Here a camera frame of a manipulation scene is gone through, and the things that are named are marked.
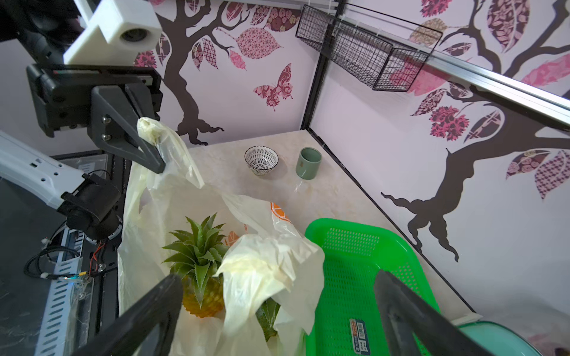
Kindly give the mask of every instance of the orange logo on bag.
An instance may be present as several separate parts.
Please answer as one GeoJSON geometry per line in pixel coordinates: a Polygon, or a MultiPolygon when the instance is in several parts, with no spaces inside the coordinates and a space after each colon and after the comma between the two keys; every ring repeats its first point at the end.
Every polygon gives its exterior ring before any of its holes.
{"type": "Polygon", "coordinates": [[[279,207],[279,205],[271,203],[271,211],[273,212],[273,215],[277,216],[279,219],[287,221],[289,223],[291,222],[287,215],[285,215],[283,209],[279,207]]]}

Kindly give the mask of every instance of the patterned bowl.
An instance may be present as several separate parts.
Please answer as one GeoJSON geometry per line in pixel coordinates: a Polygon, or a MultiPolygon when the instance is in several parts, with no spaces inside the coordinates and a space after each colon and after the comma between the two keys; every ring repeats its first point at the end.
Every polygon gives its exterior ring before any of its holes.
{"type": "Polygon", "coordinates": [[[246,163],[255,175],[266,175],[277,166],[277,152],[265,146],[253,146],[247,149],[246,163]]]}

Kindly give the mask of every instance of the green plastic basket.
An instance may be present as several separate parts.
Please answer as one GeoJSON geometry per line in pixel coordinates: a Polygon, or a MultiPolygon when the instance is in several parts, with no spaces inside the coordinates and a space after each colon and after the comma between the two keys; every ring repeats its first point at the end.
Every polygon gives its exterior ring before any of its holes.
{"type": "MultiPolygon", "coordinates": [[[[324,289],[307,336],[307,356],[355,355],[350,320],[362,320],[370,355],[389,355],[374,280],[391,272],[435,310],[439,307],[410,245],[392,231],[334,219],[313,221],[305,236],[325,254],[324,289]]],[[[422,355],[429,355],[418,343],[422,355]]]]}

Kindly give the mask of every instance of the green cup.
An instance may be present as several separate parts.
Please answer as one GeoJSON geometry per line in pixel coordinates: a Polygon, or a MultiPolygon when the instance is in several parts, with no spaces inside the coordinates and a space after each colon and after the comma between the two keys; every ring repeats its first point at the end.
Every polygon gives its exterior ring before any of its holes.
{"type": "Polygon", "coordinates": [[[299,153],[295,172],[303,179],[313,179],[317,175],[323,156],[314,148],[305,147],[299,153]]]}

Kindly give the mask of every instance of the pineapple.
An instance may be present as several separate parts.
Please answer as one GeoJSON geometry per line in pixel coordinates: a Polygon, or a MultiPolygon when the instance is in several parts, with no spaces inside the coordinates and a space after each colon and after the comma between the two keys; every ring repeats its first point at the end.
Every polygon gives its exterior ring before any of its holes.
{"type": "Polygon", "coordinates": [[[224,224],[212,227],[215,216],[208,216],[202,224],[187,217],[192,232],[171,232],[179,241],[163,247],[178,252],[164,262],[173,262],[170,272],[182,278],[184,308],[201,318],[214,316],[224,307],[222,276],[212,275],[218,270],[228,246],[222,243],[225,236],[220,234],[224,224]]]}

